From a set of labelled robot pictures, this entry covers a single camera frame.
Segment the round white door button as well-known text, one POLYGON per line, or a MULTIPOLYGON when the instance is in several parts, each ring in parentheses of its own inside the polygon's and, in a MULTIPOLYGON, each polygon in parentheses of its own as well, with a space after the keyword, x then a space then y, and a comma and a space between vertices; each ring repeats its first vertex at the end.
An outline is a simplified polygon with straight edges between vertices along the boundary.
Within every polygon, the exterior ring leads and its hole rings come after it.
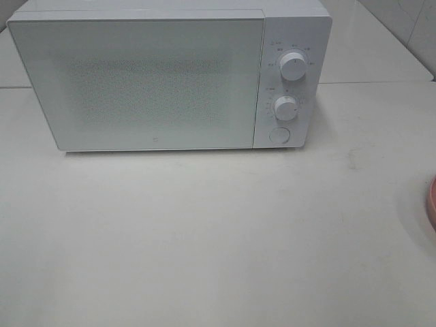
POLYGON ((274 128, 270 134, 269 139, 275 144, 286 144, 290 140, 290 130, 285 127, 274 128))

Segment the pink round plate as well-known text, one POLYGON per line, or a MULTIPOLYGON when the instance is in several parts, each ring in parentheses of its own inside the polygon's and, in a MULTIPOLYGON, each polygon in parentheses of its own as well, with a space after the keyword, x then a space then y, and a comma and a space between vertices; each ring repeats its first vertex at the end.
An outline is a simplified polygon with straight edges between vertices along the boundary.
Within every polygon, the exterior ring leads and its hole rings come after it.
POLYGON ((433 229, 436 230, 436 178, 434 177, 429 184, 426 197, 426 211, 433 229))

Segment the white microwave door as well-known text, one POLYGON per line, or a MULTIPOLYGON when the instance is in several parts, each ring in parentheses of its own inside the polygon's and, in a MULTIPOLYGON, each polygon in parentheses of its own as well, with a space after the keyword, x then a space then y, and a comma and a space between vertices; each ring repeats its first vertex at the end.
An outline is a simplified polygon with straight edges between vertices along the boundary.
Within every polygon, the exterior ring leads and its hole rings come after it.
POLYGON ((12 22, 62 151, 248 148, 263 22, 12 22))

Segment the lower white timer knob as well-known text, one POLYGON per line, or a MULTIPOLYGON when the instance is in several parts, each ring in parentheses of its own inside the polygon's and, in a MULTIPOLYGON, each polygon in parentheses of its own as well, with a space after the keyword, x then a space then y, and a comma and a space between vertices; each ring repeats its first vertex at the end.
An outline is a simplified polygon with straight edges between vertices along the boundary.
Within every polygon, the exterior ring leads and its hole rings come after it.
POLYGON ((282 96, 275 101, 273 110, 277 120, 291 121, 298 114, 298 102, 292 96, 282 96))

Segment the upper white power knob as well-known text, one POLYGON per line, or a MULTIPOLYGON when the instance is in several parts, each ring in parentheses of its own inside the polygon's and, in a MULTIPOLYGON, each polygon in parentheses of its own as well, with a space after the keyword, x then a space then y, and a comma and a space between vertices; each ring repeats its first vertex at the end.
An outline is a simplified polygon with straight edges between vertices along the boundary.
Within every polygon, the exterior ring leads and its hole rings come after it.
POLYGON ((292 49, 281 55, 279 59, 279 70, 281 77, 286 81, 301 79, 307 72, 307 56, 299 49, 292 49))

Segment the white microwave oven body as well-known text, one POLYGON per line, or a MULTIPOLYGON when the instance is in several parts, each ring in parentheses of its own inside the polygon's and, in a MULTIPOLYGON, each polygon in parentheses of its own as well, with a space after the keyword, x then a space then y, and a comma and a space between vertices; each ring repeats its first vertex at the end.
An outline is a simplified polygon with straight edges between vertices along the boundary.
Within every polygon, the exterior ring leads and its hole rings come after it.
POLYGON ((7 27, 12 36, 12 22, 248 19, 263 22, 253 142, 248 148, 224 149, 302 147, 332 26, 330 14, 319 1, 28 1, 12 14, 7 27), (292 49, 304 52, 308 68, 301 79, 290 82, 281 77, 279 59, 292 49), (298 102, 298 114, 291 121, 279 121, 275 117, 273 106, 282 96, 292 96, 298 102), (286 144, 270 141, 269 134, 277 127, 290 130, 286 144))

